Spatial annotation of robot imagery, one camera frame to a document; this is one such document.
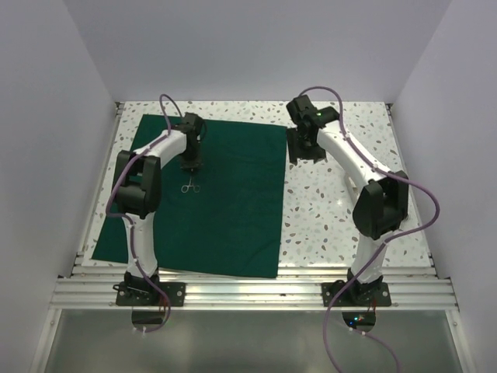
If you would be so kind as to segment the steel instrument tray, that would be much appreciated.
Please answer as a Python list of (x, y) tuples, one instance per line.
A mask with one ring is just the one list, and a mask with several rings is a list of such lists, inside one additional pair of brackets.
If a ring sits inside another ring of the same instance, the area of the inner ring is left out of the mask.
[(344, 174), (344, 184), (348, 191), (350, 200), (355, 204), (359, 198), (360, 189), (357, 187), (357, 185), (353, 182), (353, 180), (347, 173)]

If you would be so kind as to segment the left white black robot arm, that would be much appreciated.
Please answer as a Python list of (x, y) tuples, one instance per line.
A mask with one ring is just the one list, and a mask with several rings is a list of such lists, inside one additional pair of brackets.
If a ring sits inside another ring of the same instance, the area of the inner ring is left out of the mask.
[(106, 205), (108, 217), (122, 219), (127, 238), (127, 271), (116, 290), (144, 305), (166, 297), (153, 239), (155, 212), (162, 200), (162, 169), (178, 158), (180, 169), (194, 175), (202, 166), (201, 143), (207, 134), (205, 120), (194, 113), (186, 113), (177, 125), (166, 123), (167, 128), (154, 140), (118, 154)]

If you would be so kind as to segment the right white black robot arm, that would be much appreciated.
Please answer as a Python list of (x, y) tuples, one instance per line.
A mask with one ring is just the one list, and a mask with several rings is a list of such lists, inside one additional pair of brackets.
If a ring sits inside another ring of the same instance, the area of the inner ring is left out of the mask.
[(326, 306), (360, 307), (391, 305), (382, 266), (386, 241), (399, 230), (408, 215), (408, 185), (399, 182), (402, 171), (388, 178), (378, 171), (378, 162), (362, 146), (350, 146), (352, 135), (342, 132), (341, 115), (333, 107), (319, 109), (306, 95), (287, 104), (294, 127), (287, 130), (290, 163), (320, 162), (334, 158), (359, 190), (353, 208), (353, 224), (359, 232), (356, 258), (346, 281), (321, 286)]

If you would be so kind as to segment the green surgical cloth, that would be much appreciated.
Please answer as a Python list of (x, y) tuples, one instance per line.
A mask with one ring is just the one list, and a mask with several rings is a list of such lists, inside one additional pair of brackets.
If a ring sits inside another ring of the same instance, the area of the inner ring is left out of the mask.
[(190, 174), (174, 158), (162, 169), (153, 224), (162, 268), (274, 278), (283, 224), (284, 127), (209, 120), (201, 143), (200, 192), (182, 193)]

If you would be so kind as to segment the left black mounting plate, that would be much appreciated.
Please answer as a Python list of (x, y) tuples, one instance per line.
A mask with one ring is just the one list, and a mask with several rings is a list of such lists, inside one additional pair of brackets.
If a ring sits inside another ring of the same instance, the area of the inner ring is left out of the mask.
[(148, 291), (132, 290), (124, 282), (113, 285), (118, 306), (165, 306), (183, 307), (186, 297), (186, 284), (182, 282), (161, 282), (158, 287), (168, 296), (165, 301), (154, 288)]

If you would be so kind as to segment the black mounting plate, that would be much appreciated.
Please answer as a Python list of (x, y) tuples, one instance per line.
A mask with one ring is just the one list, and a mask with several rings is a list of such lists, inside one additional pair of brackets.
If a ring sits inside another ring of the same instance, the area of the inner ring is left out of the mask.
[(154, 288), (148, 291), (132, 290), (124, 282), (113, 285), (118, 306), (165, 306), (183, 307), (186, 297), (186, 284), (182, 282), (161, 282), (158, 287), (168, 296), (165, 301)]
[(321, 284), (323, 305), (328, 307), (390, 307), (392, 300), (389, 287), (384, 282), (374, 284), (353, 283), (336, 300), (335, 296), (345, 287), (345, 281)]

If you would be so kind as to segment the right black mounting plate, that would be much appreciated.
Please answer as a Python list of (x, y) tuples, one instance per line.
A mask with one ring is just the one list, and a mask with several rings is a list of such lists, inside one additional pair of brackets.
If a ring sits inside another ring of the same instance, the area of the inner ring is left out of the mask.
[(328, 307), (390, 307), (392, 300), (389, 287), (384, 282), (374, 284), (353, 283), (336, 300), (335, 296), (345, 287), (345, 281), (321, 284), (323, 305)]

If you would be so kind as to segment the aluminium rail frame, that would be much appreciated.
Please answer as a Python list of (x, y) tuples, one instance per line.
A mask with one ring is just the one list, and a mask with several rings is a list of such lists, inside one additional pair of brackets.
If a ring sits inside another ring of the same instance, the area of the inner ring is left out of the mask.
[[(250, 124), (290, 126), (284, 102), (278, 101), (179, 101), (179, 108), (200, 114), (211, 120), (243, 121)], [(381, 102), (345, 103), (348, 128), (358, 136), (367, 150), (390, 168), (402, 168), (403, 161), (394, 138), (388, 105)], [(151, 101), (120, 103), (116, 137), (110, 156), (131, 144), (142, 115), (158, 114), (158, 104)], [(93, 216), (87, 228), (82, 251), (77, 253), (71, 276), (57, 280), (50, 300), (50, 310), (130, 311), (130, 307), (116, 305), (116, 292), (111, 284), (122, 278), (124, 264), (92, 259), (97, 236), (104, 223), (104, 197), (110, 189), (111, 166), (100, 182)], [(317, 319), (317, 336), (311, 336), (310, 352), (302, 352), (297, 362), (310, 358), (311, 372), (332, 371), (322, 340), (325, 306), (320, 285), (343, 280), (346, 268), (352, 264), (359, 241), (353, 233), (353, 202), (344, 184), (346, 172), (331, 156), (313, 164), (299, 161), (298, 166), (286, 165), (283, 224), (278, 274), (274, 279), (230, 277), (178, 270), (159, 273), (164, 281), (186, 283), (185, 305), (173, 311), (174, 322), (180, 316), (194, 316), (191, 321), (200, 331), (201, 315), (254, 316), (321, 316)], [(467, 372), (459, 357), (460, 322), (457, 300), (450, 280), (439, 278), (433, 264), (425, 233), (414, 233), (393, 241), (388, 249), (383, 269), (389, 284), (390, 308), (377, 307), (379, 317), (373, 335), (394, 349), (401, 362), (402, 372)], [(347, 332), (336, 324), (341, 308), (333, 307), (328, 327), (328, 341), (338, 337), (350, 343), (368, 342), (368, 351), (378, 358), (365, 368), (346, 368), (345, 371), (395, 371), (392, 356), (381, 345), (366, 336)]]

